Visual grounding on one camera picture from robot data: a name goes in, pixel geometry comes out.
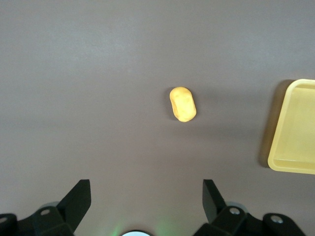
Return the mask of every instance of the yellow plastic container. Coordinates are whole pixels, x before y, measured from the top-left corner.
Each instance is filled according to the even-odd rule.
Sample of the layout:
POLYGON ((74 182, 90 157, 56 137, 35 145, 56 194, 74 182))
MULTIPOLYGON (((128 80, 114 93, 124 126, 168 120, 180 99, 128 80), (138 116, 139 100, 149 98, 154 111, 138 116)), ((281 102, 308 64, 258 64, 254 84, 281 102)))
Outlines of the yellow plastic container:
POLYGON ((287 88, 268 165, 315 175, 315 80, 296 80, 287 88))

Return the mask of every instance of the gray background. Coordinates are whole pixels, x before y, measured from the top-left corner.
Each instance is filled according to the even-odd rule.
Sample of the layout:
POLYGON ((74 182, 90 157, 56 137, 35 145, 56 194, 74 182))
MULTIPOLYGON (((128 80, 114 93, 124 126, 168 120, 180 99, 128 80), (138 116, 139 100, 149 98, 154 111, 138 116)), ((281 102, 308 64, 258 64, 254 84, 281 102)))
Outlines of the gray background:
POLYGON ((315 235, 315 177, 259 150, 276 86, 315 78, 313 0, 0 2, 0 212, 22 219, 89 178, 78 236, 190 236, 202 180, 315 235), (170 89, 197 116, 176 121, 170 89))

